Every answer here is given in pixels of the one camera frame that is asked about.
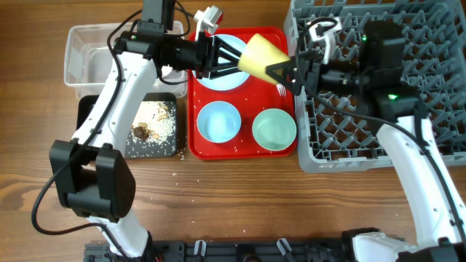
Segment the light blue plate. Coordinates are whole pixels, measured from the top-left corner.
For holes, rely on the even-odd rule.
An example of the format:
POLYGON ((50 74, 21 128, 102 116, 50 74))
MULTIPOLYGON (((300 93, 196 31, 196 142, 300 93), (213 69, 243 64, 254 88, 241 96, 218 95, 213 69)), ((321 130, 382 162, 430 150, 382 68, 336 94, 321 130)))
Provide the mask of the light blue plate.
MULTIPOLYGON (((243 52, 246 48, 246 43, 236 36, 229 34, 217 34, 217 36, 240 52, 243 52)), ((196 73, 193 72, 193 78, 196 82, 200 83, 201 85, 207 87, 210 90, 215 91, 233 90, 242 85, 248 79, 249 76, 249 74, 240 71, 234 74, 219 77, 217 79, 198 79, 196 77, 196 73)))

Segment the light blue bowl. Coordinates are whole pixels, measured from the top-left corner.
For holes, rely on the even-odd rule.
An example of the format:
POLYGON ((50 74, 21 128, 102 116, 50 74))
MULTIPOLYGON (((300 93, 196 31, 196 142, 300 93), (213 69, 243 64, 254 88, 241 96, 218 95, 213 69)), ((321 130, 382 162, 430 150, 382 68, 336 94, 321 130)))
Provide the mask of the light blue bowl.
POLYGON ((211 143, 225 143, 239 133, 242 117, 231 103, 217 100, 200 110, 196 123, 204 139, 211 143))

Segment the yellow plastic cup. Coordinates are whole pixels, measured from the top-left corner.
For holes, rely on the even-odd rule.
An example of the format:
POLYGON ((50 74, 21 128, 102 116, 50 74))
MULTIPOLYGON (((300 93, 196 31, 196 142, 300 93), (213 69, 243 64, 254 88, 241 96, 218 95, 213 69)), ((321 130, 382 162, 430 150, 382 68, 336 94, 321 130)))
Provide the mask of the yellow plastic cup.
POLYGON ((289 60, 287 54, 261 34, 256 33, 247 43, 237 67, 239 70, 270 84, 278 84, 278 81, 266 74, 266 67, 289 60))

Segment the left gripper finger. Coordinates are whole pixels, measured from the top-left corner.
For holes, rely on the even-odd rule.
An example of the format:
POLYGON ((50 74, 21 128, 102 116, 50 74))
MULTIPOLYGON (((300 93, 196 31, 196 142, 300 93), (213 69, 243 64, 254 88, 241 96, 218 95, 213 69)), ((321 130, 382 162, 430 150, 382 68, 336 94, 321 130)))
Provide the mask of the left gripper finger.
POLYGON ((209 79, 217 79, 223 76, 228 76, 230 74, 239 73, 240 69, 237 67, 237 63, 228 62, 228 63, 220 63, 218 65, 214 65, 210 69, 209 79))
POLYGON ((242 40, 233 35, 215 35, 213 43, 218 47, 218 59, 228 60, 224 55, 239 59, 242 54, 242 40))

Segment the white plastic fork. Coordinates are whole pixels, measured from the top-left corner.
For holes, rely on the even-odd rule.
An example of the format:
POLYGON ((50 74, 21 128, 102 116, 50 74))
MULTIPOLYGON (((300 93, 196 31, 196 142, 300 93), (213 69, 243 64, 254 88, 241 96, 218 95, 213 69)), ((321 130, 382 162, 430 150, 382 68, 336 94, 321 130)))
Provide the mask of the white plastic fork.
POLYGON ((280 96, 286 96, 287 91, 284 86, 282 86, 281 84, 277 84, 276 88, 280 96))

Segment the mint green bowl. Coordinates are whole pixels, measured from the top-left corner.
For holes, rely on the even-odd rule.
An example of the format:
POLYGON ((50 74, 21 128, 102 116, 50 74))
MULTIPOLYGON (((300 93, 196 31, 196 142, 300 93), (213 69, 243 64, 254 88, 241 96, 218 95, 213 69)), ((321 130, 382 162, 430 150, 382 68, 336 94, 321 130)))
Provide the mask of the mint green bowl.
POLYGON ((260 147, 269 151, 282 151, 295 141, 297 127, 289 113, 282 109, 269 108, 253 120, 252 133, 260 147))

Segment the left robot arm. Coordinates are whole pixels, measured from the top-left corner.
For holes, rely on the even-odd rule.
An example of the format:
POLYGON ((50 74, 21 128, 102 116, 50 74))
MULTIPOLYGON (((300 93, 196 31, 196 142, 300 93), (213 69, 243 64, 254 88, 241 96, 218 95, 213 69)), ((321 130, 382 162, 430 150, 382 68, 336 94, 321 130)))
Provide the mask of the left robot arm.
POLYGON ((133 212, 135 179, 124 152, 133 120, 145 96, 162 78, 162 67, 215 79, 237 72, 240 52, 215 36, 222 11, 208 7, 194 15, 194 40, 172 32, 176 1, 145 1, 131 15, 135 25, 118 25, 106 43, 111 71, 90 114, 69 141, 50 150, 52 177, 60 204, 110 244, 110 259, 158 261, 150 233, 133 212))

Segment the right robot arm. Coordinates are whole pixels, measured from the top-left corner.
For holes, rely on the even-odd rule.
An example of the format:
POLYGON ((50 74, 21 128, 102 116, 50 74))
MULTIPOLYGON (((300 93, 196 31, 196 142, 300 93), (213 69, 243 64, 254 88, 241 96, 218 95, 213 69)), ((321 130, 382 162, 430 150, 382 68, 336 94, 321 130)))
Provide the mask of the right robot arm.
POLYGON ((398 174, 414 219, 415 245, 378 229, 346 231, 341 236, 343 261, 463 261, 465 203, 457 192, 433 137, 433 125, 419 93, 401 79, 402 28, 371 21, 363 27, 356 64, 289 57, 267 47, 261 72, 268 82, 283 84, 293 94, 325 90, 353 95, 358 117, 371 131, 398 174))

